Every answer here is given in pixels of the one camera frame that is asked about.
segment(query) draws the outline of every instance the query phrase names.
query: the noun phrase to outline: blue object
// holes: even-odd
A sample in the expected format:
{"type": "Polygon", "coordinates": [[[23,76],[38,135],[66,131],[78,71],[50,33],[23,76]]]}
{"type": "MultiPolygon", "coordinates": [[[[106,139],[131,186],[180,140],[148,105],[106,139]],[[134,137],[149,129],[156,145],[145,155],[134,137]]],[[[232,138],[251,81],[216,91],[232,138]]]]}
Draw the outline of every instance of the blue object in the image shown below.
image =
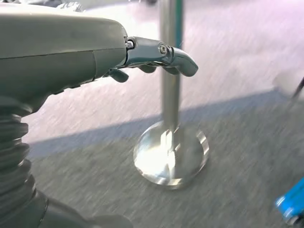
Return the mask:
{"type": "Polygon", "coordinates": [[[276,207],[289,225],[293,225],[304,214],[304,178],[275,201],[276,207]]]}

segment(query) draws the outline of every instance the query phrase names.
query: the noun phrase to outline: robotic finger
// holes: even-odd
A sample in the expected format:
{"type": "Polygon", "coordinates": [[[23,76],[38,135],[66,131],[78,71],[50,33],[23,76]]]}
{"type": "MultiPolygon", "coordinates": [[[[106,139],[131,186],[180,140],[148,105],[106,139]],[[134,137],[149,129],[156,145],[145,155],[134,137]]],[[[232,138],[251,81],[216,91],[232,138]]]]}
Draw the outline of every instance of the robotic finger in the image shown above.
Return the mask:
{"type": "Polygon", "coordinates": [[[187,53],[161,41],[141,37],[127,37],[127,58],[124,64],[117,68],[138,67],[146,73],[152,73],[156,67],[163,67],[170,74],[183,74],[191,77],[198,67],[187,53]]]}

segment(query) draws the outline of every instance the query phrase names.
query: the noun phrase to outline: robotic hand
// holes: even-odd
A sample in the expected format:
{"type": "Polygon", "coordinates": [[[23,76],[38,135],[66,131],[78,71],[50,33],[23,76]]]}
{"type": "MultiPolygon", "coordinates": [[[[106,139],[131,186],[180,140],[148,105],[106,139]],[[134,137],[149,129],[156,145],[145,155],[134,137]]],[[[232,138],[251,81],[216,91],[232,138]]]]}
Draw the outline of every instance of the robotic hand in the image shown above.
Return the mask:
{"type": "Polygon", "coordinates": [[[193,76],[186,53],[156,40],[128,37],[121,24],[84,13],[0,3],[0,227],[131,228],[127,218],[84,218],[35,188],[26,159],[28,132],[21,118],[36,112],[51,94],[111,76],[122,68],[193,76]]]}
{"type": "Polygon", "coordinates": [[[182,74],[190,77],[195,75],[198,67],[187,53],[168,46],[163,42],[141,37],[126,38],[126,61],[116,68],[112,68],[105,76],[111,76],[118,82],[125,82],[128,75],[121,68],[137,67],[145,73],[152,73],[157,67],[173,74],[182,74]]]}

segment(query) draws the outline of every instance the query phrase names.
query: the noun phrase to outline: stainless steel post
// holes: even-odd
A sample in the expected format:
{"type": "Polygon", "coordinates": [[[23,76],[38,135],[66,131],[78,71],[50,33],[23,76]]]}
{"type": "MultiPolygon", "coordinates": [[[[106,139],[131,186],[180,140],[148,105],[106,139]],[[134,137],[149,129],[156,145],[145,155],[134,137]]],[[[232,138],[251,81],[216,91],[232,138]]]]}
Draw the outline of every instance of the stainless steel post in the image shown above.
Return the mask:
{"type": "MultiPolygon", "coordinates": [[[[160,0],[161,40],[182,47],[183,0],[160,0]]],[[[140,173],[155,184],[177,189],[194,178],[207,162],[209,146],[195,126],[179,122],[180,75],[161,75],[163,121],[144,132],[135,146],[140,173]]]]}
{"type": "MultiPolygon", "coordinates": [[[[182,47],[183,0],[161,0],[161,40],[177,48],[182,47]]],[[[180,75],[161,71],[162,116],[167,129],[174,131],[179,125],[180,75]]]]}

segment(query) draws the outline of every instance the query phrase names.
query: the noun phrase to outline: gray carpet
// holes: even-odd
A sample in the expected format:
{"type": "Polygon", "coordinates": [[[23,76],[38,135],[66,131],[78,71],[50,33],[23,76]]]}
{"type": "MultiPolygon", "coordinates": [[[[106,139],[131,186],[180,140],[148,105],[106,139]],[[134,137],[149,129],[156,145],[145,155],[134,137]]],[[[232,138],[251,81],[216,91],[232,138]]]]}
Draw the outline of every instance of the gray carpet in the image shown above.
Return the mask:
{"type": "Polygon", "coordinates": [[[210,158],[183,190],[142,179],[132,160],[137,138],[35,158],[32,171],[50,196],[84,215],[124,214],[136,228],[281,228],[274,200],[304,176],[303,113],[284,103],[201,122],[210,158]]]}

